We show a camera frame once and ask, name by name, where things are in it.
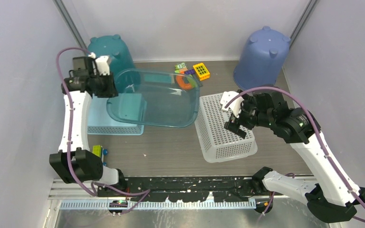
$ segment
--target white mesh basket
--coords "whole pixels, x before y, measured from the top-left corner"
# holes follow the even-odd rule
[[[201,96],[195,121],[203,157],[211,163],[245,158],[255,154],[258,149],[252,131],[240,127],[247,133],[245,139],[242,139],[224,129],[224,123],[229,120],[231,112],[220,110],[221,96],[222,94]]]
[[[134,123],[121,123],[113,120],[107,112],[107,99],[94,97],[89,109],[87,134],[100,135],[141,135],[144,126]]]

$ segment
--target transparent plastic tub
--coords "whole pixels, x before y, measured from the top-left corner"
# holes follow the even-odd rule
[[[192,124],[199,107],[199,86],[188,75],[126,69],[115,76],[123,93],[107,101],[116,121],[182,128]]]

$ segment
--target yellow toy block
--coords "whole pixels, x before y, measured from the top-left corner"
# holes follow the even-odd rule
[[[101,158],[103,152],[103,148],[100,145],[93,146],[93,154],[97,157]]]
[[[211,74],[208,71],[208,69],[205,67],[205,64],[198,63],[198,64],[194,65],[193,67],[194,67],[194,70],[195,70],[196,74],[198,75],[200,81],[211,77]]]

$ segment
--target lego brick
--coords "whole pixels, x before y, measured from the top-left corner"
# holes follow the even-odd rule
[[[192,74],[192,77],[195,79],[195,81],[199,85],[199,87],[203,86],[202,82],[199,80],[199,77],[195,73]]]
[[[174,67],[175,67],[176,70],[187,68],[185,63],[180,63],[180,64],[177,64],[177,65],[174,65]]]
[[[184,72],[184,74],[186,74],[186,75],[193,75],[193,74],[195,74],[195,70],[194,70],[194,69],[186,70],[186,71]]]
[[[96,155],[97,157],[101,158],[101,153],[103,151],[102,146],[100,145],[95,145],[93,146],[93,154]]]
[[[184,77],[184,76],[176,75],[175,76],[175,81],[181,87],[181,89],[190,90],[190,89],[193,88],[193,86],[190,83],[190,81],[186,77]]]
[[[188,69],[185,67],[185,68],[181,68],[181,69],[179,69],[179,71],[180,71],[180,74],[184,74],[184,72],[185,71],[187,71]]]
[[[198,83],[196,83],[195,79],[191,75],[189,75],[189,77],[187,77],[187,80],[193,88],[198,86]]]
[[[196,74],[199,77],[199,80],[202,81],[202,80],[205,80],[205,79],[211,77],[211,74],[208,71],[208,69],[206,68],[205,64],[198,63],[198,64],[194,65],[193,67],[194,67]]]

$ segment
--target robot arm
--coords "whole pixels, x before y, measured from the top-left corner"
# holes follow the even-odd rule
[[[103,166],[101,158],[89,150],[87,141],[87,120],[92,96],[114,97],[118,93],[114,84],[114,76],[110,72],[109,56],[95,59],[92,53],[89,57],[73,58],[73,76],[65,79],[73,101],[73,112],[70,111],[69,99],[62,92],[65,100],[64,131],[58,153],[51,154],[49,163],[65,183],[75,183],[67,166],[67,135],[72,129],[71,160],[72,168],[77,177],[83,182],[88,180],[98,181],[107,185],[119,182],[119,173],[116,169]]]
[[[240,126],[248,129],[255,126],[271,129],[277,137],[284,139],[301,156],[318,183],[310,185],[279,174],[268,167],[258,171],[253,176],[253,180],[257,181],[264,190],[276,191],[306,204],[310,211],[323,222],[349,221],[356,214],[354,205],[358,202],[326,159],[304,111],[301,108],[289,109],[283,95],[275,91],[257,93],[253,96],[244,95],[231,103],[228,108],[224,108],[237,94],[233,91],[223,93],[222,110],[232,112],[224,128],[242,138],[246,133],[240,129]],[[348,179],[354,192],[358,193],[365,202],[365,188],[359,187],[348,177],[329,149],[324,134],[320,131],[319,135],[329,156]]]

